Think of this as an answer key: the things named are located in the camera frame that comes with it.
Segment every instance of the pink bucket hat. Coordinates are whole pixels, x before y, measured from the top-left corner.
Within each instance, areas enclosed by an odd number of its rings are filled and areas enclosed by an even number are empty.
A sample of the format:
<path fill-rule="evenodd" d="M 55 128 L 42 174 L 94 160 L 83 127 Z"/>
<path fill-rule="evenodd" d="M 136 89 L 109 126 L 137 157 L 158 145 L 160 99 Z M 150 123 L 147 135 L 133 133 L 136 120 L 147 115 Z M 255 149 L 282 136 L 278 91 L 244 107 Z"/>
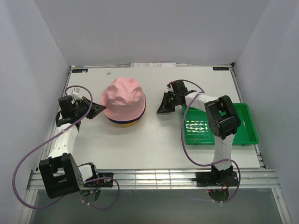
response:
<path fill-rule="evenodd" d="M 140 84 L 133 78 L 117 78 L 102 93 L 100 104 L 111 120 L 130 121 L 142 116 L 145 95 Z"/>

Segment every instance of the white table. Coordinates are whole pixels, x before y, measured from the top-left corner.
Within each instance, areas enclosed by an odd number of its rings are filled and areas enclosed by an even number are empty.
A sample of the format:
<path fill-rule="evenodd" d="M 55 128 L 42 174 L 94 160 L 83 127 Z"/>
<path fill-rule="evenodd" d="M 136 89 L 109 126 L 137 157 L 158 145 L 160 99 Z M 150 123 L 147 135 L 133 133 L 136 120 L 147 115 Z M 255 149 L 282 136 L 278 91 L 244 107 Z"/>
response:
<path fill-rule="evenodd" d="M 213 71 L 212 67 L 162 68 L 92 68 L 87 73 L 71 73 L 68 83 L 88 88 L 96 103 L 102 91 L 118 77 L 133 77 L 146 95 L 146 112 L 139 122 L 119 127 L 104 113 L 93 120 L 82 121 L 73 157 L 76 163 L 93 162 L 98 169 L 189 169 L 199 168 L 186 158 L 180 141 L 182 109 L 158 115 L 166 84 L 176 79 L 188 79 L 199 84 L 207 95 L 229 95 L 239 102 L 230 71 Z M 186 83 L 189 90 L 196 89 Z M 89 98 L 85 90 L 81 96 Z M 210 163 L 214 146 L 187 146 L 197 162 Z M 233 146 L 232 159 L 240 168 L 259 168 L 254 146 Z"/>

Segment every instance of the robotic arm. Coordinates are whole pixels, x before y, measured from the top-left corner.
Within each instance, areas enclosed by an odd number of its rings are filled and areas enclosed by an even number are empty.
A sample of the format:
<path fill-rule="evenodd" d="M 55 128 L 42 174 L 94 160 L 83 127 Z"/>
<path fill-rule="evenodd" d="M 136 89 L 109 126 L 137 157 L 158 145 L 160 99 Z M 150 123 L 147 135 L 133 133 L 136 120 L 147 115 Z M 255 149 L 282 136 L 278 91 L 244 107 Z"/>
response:
<path fill-rule="evenodd" d="M 182 80 L 169 83 L 173 91 L 164 93 L 162 103 L 157 113 L 170 113 L 175 111 L 177 105 L 189 105 L 198 94 L 188 91 Z M 228 96 L 210 97 L 200 94 L 192 107 L 206 112 L 211 132 L 215 136 L 215 154 L 213 162 L 230 159 L 233 140 L 241 125 L 240 118 Z M 212 179 L 216 184 L 224 183 L 233 173 L 231 161 L 224 161 L 212 166 Z"/>
<path fill-rule="evenodd" d="M 92 103 L 85 97 L 81 98 L 78 88 L 74 88 L 71 96 L 61 97 L 58 102 L 61 108 L 56 116 L 56 126 L 59 132 L 80 119 L 88 111 L 90 103 L 92 107 L 87 115 L 88 119 L 93 119 L 106 108 Z M 39 169 L 49 198 L 81 191 L 85 181 L 98 178 L 97 169 L 93 163 L 86 163 L 78 167 L 72 156 L 80 124 L 79 122 L 64 131 L 57 138 L 48 158 L 39 163 Z M 64 171 L 64 174 L 57 175 L 58 170 Z"/>

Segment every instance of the green tray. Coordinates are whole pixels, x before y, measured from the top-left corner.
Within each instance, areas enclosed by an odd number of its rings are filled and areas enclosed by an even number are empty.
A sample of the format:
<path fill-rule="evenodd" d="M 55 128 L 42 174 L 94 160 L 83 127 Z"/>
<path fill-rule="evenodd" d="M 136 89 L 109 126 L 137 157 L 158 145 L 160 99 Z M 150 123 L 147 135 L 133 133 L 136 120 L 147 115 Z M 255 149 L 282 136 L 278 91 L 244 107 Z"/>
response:
<path fill-rule="evenodd" d="M 241 126 L 235 135 L 233 145 L 252 145 L 258 143 L 250 110 L 247 104 L 235 103 L 235 109 L 241 120 Z M 187 145 L 214 145 L 214 135 L 210 131 L 206 113 L 190 108 L 185 119 L 185 141 Z"/>

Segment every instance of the white panel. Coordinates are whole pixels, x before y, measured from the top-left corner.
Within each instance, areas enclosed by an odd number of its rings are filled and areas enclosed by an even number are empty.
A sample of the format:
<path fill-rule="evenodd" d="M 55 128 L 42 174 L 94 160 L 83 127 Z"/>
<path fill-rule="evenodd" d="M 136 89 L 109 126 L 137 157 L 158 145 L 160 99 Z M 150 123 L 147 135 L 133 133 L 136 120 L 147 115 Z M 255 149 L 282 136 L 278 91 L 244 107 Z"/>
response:
<path fill-rule="evenodd" d="M 12 191 L 14 168 L 47 137 L 68 66 L 33 0 L 0 1 L 0 30 L 0 223 L 15 224 L 21 204 Z M 18 173 L 23 198 L 39 156 Z"/>
<path fill-rule="evenodd" d="M 299 4 L 272 0 L 237 61 L 263 159 L 278 174 L 293 223 L 299 223 Z"/>
<path fill-rule="evenodd" d="M 213 71 L 212 67 L 88 69 L 87 73 L 72 73 L 69 86 L 88 88 L 94 102 L 100 103 L 102 91 L 117 77 L 133 77 L 140 83 L 146 95 L 145 114 L 129 127 L 113 124 L 104 113 L 93 120 L 84 119 L 73 151 L 78 165 L 93 162 L 98 169 L 199 168 L 186 158 L 182 149 L 182 109 L 156 114 L 163 93 L 168 91 L 166 85 L 183 77 L 198 83 L 207 95 L 229 95 L 233 102 L 239 102 L 230 71 Z M 188 83 L 186 86 L 189 90 L 196 89 Z M 85 90 L 80 90 L 80 94 L 89 96 Z M 187 149 L 197 162 L 213 161 L 214 146 L 187 146 Z M 241 168 L 260 167 L 254 146 L 233 146 L 232 159 Z"/>
<path fill-rule="evenodd" d="M 235 62 L 269 0 L 35 0 L 69 65 Z"/>

